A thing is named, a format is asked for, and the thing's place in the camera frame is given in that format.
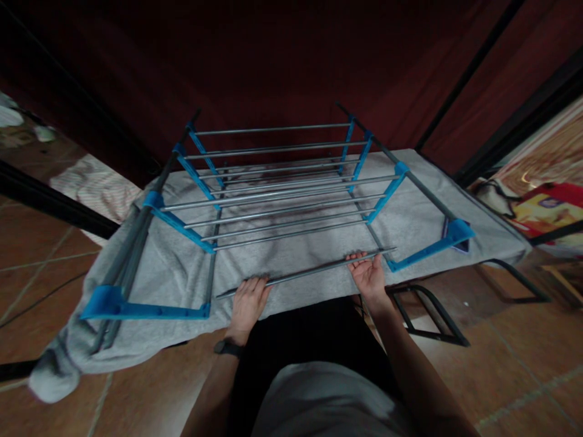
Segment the black pants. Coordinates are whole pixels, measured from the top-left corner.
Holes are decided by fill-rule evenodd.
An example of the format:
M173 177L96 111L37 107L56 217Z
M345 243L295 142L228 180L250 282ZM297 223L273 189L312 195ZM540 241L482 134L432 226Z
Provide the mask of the black pants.
M288 364L309 361L341 364L402 401L383 349L351 298L342 297L276 314L255 325L235 375L228 435L251 434L273 378Z

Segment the clothes drying rack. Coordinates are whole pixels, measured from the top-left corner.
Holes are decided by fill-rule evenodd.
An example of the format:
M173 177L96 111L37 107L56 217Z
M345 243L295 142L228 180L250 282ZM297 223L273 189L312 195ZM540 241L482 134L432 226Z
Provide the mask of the clothes drying rack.
M311 234L313 232L330 231L348 226L364 225L369 230L371 236L375 240L378 251L370 253L367 257L373 257L376 254L382 254L391 271L399 271L407 266L418 262L424 258L434 255L444 249L452 247L462 241L474 237L472 229L463 221L458 219L406 166L393 155L380 141L353 115L342 107L339 103L336 104L348 117L346 123L335 124L317 124L312 126L289 126L289 127L269 127L265 129L233 129L220 130L211 132L198 132L194 126L197 120L200 109L197 111L192 120L186 125L182 138L174 146L172 154L166 163L161 175L154 184L153 188L146 196L143 207L128 232L126 240L122 244L119 252L112 262L109 271L107 272L102 285L96 287L91 300L84 309L82 319L102 319L98 332L98 340L96 348L101 347L104 335L107 332L108 337L115 338L116 332L119 329L119 320L125 319L207 319L210 315L214 267L216 263L216 254L222 250L230 248L250 245L254 243L266 242L270 240L277 240L283 238L291 238L298 235ZM353 141L354 128L358 127L364 133L362 141ZM344 141L336 141L329 143L312 143L300 144L295 146L278 146L278 147L262 147L254 149L239 149L232 151L211 151L207 152L201 138L210 135L228 135L228 134L249 134L256 132L276 132L282 130L300 130L300 129L337 129L345 128L346 138ZM186 153L184 142L190 137L199 153L196 155L189 155ZM387 174L385 176L359 179L360 172L363 168L367 155L371 147L376 145L384 152L385 155L395 164L395 173ZM348 148L350 146L362 146L360 156L356 160L346 160ZM300 161L288 161L278 164L269 164L269 168L252 170L251 168L258 167L257 164L230 166L230 167L216 167L214 164L217 158L270 154L278 152L291 151L313 151L324 150L331 148L340 148L342 154L339 157L315 158ZM200 175L193 163L203 160L210 174ZM206 199L199 202L181 203L177 205L166 205L163 198L163 187L168 178L173 164L178 161L183 166L184 170L192 177L194 182L205 194ZM347 164L354 164L355 168L352 174L345 175L344 170ZM308 177L308 179L298 179L296 181L278 182L279 178L283 176L272 175L278 172L285 172L285 178ZM393 248L383 248L381 240L372 229L371 224L383 208L386 206L390 197L402 184L403 180L408 178L413 182L427 198L433 202L441 213L449 219L449 227L445 236L416 253L411 254L401 261L392 260L387 254ZM215 180L218 184L218 189L212 188L207 183L210 180ZM377 195L355 196L353 189L357 185L388 182L387 188L384 192ZM237 184L248 182L267 182L263 185L253 185L236 187ZM240 194L245 192L252 192L251 194ZM252 205L256 203L276 202L283 199L298 199L298 201L308 200L311 195L321 195L336 192L346 192L348 194L346 199L331 200L329 202L319 202L307 205L298 205L291 208L273 209L268 212L258 212L256 214L241 215L237 217L222 218L222 211L234 205ZM363 209L359 202L365 200L375 199L376 205L371 209ZM321 209L326 206L341 205L353 203L357 207L355 212L345 212L342 214L332 214L324 217L309 217L310 210ZM174 211L189 208L206 208L213 207L216 209L216 218L205 222L184 223L179 219ZM221 223L229 223L242 220L250 220L257 217L266 217L271 215L285 215L291 212L302 211L306 213L307 218L296 220L293 222L280 223L271 226L263 226L260 228L249 228L243 231L230 232L226 234L219 234ZM317 228L305 229L296 232L284 233L277 236L266 237L261 239L250 239L244 242L237 243L223 243L227 238L241 234L252 234L254 232L266 231L268 229L286 228L296 225L308 225L309 223L316 223L329 219L338 219L341 217L356 216L356 220L349 220L345 223L321 226ZM177 232L183 234L209 254L210 270L208 273L208 280L206 285L205 303L199 309L193 308L179 308L166 307L161 305L142 305L139 303L128 302L128 297L135 279L135 274L140 263L141 253L143 251L146 238L148 236L148 228L153 217L163 220L169 226L174 228ZM212 234L203 237L196 232L196 228L201 226L213 225ZM348 264L348 261L339 260L337 262L328 263L325 265L316 266L312 269L300 271L289 274L284 277L271 279L268 284L276 284L298 277L307 276L318 273L327 269ZM216 296L215 299L224 299L234 294L234 290Z

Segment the red fabric backdrop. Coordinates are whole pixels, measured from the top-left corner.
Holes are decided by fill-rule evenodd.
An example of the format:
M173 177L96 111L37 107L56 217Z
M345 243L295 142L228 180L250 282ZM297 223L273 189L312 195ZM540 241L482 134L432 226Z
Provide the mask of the red fabric backdrop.
M198 106L197 127L208 130L344 121L338 100L390 148L414 147L507 3L89 0L12 7L164 162ZM430 138L429 156L458 170L581 45L582 7L527 0ZM33 94L26 102L32 109ZM45 104L43 111L57 127L67 124L66 110ZM343 136L343 130L302 131L209 137L205 144L217 150Z

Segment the gray blanket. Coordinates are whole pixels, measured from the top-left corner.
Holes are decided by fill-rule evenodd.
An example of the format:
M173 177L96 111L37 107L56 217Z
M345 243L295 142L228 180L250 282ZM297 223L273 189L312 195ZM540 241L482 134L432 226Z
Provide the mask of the gray blanket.
M456 186L446 175L421 158L415 151L395 152L411 171L461 219L471 223L476 238L471 240L470 253L462 254L448 249L397 273L386 267L387 284L399 283L416 277L437 273L477 262L499 258L510 263L519 261L530 250L528 242L510 225L493 216L483 206ZM381 152L369 155L360 179L394 174L394 166ZM357 186L355 195L382 193L388 183ZM268 211L323 200L347 198L336 193L290 199L278 202L225 208L223 217ZM172 173L165 184L167 205L204 200L186 172ZM141 206L142 199L122 227L103 248L87 274L83 296L69 322L58 337L47 347L41 361L34 369L30 388L45 402L56 402L77 386L82 373L105 373L137 365L155 355L162 348L192 339L199 334L228 325L232 299L216 300L208 320L127 320L121 323L113 346L90 355L98 320L79 320L79 315L89 301L93 289L109 268L109 263L119 250ZM374 207L375 200L361 204ZM353 204L338 205L329 209L310 211L309 216L330 215L354 211ZM187 223L211 220L216 210L212 207L187 209L177 212ZM307 214L276 215L252 222L221 225L220 233L248 229L250 226L267 226L306 217ZM321 223L318 226L356 220L358 216ZM408 180L405 179L385 209L373 223L384 247L396 246L391 256L400 260L437 241L442 234L443 214ZM240 235L221 240L220 243L238 242L264 236L299 230L294 226L265 231L261 234ZM197 228L201 235L210 235L211 227ZM374 251L377 246L364 225L317 232L298 237L241 246L218 253L214 274L213 295L237 287L244 278L268 273L271 277L290 274L316 265L343 259L356 250ZM131 302L198 308L204 303L205 286L210 257L193 242L154 218L137 271L131 293ZM262 317L304 307L323 300L357 293L347 268L314 274L276 285Z

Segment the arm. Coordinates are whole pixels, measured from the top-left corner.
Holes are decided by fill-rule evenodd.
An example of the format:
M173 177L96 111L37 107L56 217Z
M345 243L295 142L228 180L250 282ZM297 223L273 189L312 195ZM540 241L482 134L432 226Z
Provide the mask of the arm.
M249 333L259 319L272 287L265 287L267 278L251 278L243 281L233 299L233 316L225 339L238 346L245 346ZM182 437L220 436L225 434L231 390L239 358L221 354L206 377L199 397L186 420Z
M382 256L348 267L383 341L405 403L428 436L479 436L429 360L409 336L384 290Z

